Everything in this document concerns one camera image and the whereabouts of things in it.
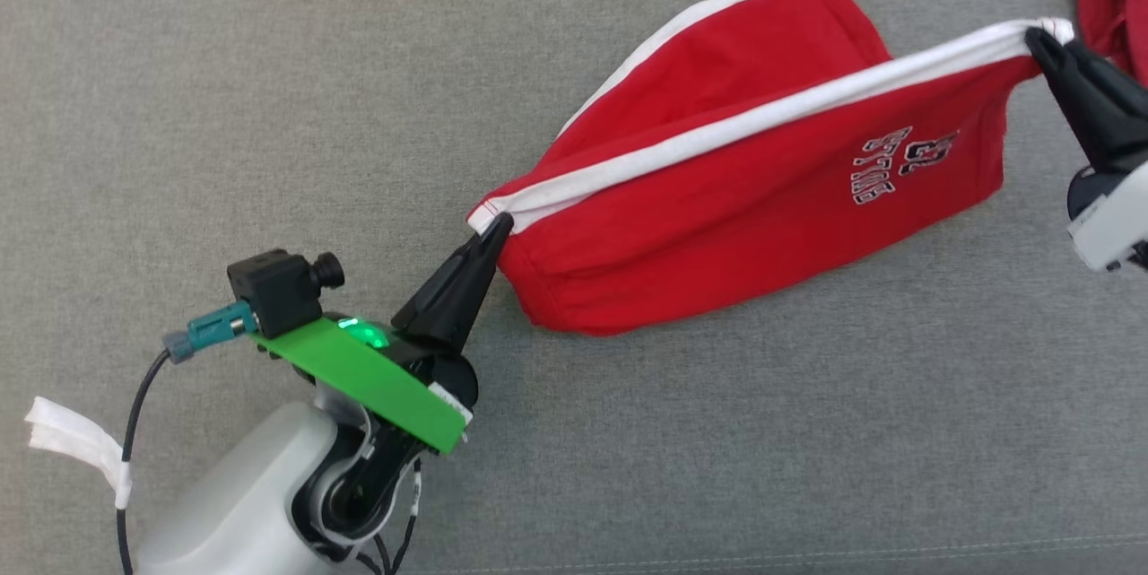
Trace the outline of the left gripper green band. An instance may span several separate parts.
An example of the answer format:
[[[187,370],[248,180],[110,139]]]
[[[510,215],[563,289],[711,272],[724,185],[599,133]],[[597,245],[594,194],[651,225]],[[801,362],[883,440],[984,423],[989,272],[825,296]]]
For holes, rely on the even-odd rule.
[[[394,329],[414,339],[439,339],[460,352],[499,269],[513,224],[511,215],[497,213],[483,231],[455,249],[391,317]],[[360,318],[320,318],[274,339],[259,334],[251,339],[441,454],[451,453],[465,440],[473,417],[470,407],[436,380],[420,379],[394,362],[390,353],[398,351],[398,339],[381,326]]]

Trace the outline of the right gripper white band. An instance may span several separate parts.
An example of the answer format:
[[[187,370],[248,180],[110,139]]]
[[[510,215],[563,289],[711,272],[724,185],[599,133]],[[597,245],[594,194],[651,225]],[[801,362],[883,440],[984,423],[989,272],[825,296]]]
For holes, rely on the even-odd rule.
[[[1029,28],[1025,44],[1093,168],[1066,187],[1075,252],[1091,271],[1148,274],[1148,90],[1081,40]]]

